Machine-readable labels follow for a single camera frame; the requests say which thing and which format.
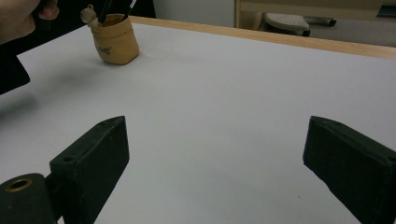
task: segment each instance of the desk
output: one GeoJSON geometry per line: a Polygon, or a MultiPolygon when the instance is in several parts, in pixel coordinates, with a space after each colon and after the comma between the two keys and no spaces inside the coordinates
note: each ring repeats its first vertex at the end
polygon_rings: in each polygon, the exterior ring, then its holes
{"type": "Polygon", "coordinates": [[[1,182],[48,175],[124,115],[131,161],[96,223],[358,223],[303,165],[308,122],[396,148],[395,61],[134,21],[124,66],[100,61],[87,27],[20,55],[32,82],[0,97],[1,182]]]}
{"type": "Polygon", "coordinates": [[[394,18],[376,16],[384,3],[395,1],[235,0],[235,27],[248,27],[250,23],[257,26],[262,12],[362,21],[396,21],[394,18]]]}

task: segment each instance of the marker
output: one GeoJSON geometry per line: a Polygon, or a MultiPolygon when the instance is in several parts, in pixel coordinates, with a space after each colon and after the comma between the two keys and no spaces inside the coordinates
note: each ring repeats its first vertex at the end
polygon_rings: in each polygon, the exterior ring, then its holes
{"type": "Polygon", "coordinates": [[[136,3],[136,0],[132,0],[131,5],[129,5],[128,8],[128,12],[125,13],[124,18],[122,19],[123,21],[125,21],[126,19],[128,19],[129,14],[131,14],[132,8],[134,7],[134,4],[136,3]]]}
{"type": "Polygon", "coordinates": [[[102,9],[102,13],[100,14],[100,17],[98,18],[99,23],[105,22],[107,12],[110,10],[112,2],[113,2],[113,0],[106,0],[105,5],[103,6],[103,9],[102,9]]]}

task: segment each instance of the tabletop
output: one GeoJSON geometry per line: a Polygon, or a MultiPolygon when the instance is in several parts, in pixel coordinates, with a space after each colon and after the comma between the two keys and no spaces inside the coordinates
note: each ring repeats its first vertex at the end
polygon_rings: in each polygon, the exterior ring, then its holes
{"type": "Polygon", "coordinates": [[[126,65],[88,27],[19,56],[32,81],[0,96],[0,182],[48,175],[123,115],[131,160],[96,223],[359,223],[303,165],[308,122],[396,148],[393,60],[143,23],[126,65]]]}

